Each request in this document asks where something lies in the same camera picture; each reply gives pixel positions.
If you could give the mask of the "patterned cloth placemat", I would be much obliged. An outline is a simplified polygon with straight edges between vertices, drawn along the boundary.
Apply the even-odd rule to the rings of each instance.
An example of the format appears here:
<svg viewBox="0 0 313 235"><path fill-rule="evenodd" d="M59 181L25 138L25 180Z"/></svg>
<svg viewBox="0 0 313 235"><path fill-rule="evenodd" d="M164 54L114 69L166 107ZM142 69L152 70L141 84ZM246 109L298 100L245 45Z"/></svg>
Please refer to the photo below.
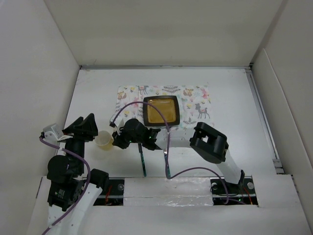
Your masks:
<svg viewBox="0 0 313 235"><path fill-rule="evenodd" d="M207 85L127 85L117 90L115 112L125 121L138 119L147 126L164 126L156 109L169 126L188 129L205 122L214 125Z"/></svg>

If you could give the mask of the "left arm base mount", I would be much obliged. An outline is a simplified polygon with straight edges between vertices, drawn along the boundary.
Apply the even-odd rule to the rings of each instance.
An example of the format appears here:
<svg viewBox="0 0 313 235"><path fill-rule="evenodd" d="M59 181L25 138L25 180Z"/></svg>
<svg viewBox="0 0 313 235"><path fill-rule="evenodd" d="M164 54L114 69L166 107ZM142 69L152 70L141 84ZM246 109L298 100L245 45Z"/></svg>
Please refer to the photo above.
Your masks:
<svg viewBox="0 0 313 235"><path fill-rule="evenodd" d="M90 183L104 185L103 191L94 202L94 206L123 206L124 178L107 178L105 180L91 180Z"/></svg>

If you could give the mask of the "square black yellow plate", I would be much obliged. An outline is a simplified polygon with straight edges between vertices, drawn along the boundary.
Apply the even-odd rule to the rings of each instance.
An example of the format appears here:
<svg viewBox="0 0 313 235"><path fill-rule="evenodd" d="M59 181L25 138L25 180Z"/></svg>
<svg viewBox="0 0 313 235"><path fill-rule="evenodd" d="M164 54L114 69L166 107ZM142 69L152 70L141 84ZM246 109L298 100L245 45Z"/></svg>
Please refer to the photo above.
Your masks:
<svg viewBox="0 0 313 235"><path fill-rule="evenodd" d="M178 99L175 95L149 96L143 99L144 125L149 127L176 126L180 124Z"/></svg>

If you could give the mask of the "fork with green handle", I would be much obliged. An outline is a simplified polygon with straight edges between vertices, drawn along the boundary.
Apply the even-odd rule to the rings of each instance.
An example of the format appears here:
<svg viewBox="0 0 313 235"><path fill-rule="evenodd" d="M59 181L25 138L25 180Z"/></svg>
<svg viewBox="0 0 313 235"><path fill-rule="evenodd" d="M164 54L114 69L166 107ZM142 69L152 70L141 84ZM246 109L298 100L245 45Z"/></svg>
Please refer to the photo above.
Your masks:
<svg viewBox="0 0 313 235"><path fill-rule="evenodd" d="M163 150L165 160L165 174L167 179L171 179L170 167L168 162L168 152L166 149Z"/></svg>

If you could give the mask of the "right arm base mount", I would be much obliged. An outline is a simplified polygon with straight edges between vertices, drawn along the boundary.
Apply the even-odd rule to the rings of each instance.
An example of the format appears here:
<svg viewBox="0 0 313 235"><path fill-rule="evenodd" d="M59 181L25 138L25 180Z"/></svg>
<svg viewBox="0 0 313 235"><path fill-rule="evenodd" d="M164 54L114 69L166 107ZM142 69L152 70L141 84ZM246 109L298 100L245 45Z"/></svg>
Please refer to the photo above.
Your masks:
<svg viewBox="0 0 313 235"><path fill-rule="evenodd" d="M246 176L241 184L235 185L217 178L210 178L214 206L258 205L255 185L251 176Z"/></svg>

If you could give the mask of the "yellow mug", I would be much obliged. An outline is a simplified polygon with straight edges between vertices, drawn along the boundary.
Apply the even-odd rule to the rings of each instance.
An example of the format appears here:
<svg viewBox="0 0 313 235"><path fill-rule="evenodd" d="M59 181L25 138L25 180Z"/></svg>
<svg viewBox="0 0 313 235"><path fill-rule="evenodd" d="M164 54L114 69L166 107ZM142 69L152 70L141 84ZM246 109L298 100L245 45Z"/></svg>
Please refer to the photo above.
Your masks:
<svg viewBox="0 0 313 235"><path fill-rule="evenodd" d="M95 143L103 150L109 151L113 149L113 137L108 131L99 131L95 137Z"/></svg>

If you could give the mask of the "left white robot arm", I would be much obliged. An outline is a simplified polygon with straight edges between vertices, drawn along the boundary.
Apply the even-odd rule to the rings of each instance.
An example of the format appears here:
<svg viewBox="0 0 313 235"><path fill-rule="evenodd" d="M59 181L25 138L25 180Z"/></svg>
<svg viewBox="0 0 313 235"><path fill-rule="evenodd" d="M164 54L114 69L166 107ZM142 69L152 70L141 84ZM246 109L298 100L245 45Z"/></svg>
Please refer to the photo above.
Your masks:
<svg viewBox="0 0 313 235"><path fill-rule="evenodd" d="M91 169L84 158L85 143L98 136L94 114L79 117L62 129L52 124L43 129L41 143L64 152L47 165L48 227L45 235L79 235L89 210L109 189L109 174Z"/></svg>

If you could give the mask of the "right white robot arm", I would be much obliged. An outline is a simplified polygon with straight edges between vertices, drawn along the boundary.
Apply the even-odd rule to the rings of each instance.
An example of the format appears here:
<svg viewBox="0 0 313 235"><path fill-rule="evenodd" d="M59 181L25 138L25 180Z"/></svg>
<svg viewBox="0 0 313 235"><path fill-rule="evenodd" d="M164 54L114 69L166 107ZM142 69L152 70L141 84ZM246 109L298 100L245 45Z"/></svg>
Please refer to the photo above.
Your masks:
<svg viewBox="0 0 313 235"><path fill-rule="evenodd" d="M217 165L230 192L237 193L244 187L245 173L233 160L226 135L204 122L198 122L190 129L170 132L166 128L147 128L136 118L128 121L112 118L110 126L115 129L112 134L114 146L126 149L131 143L139 143L151 151L168 147L192 148L205 161Z"/></svg>

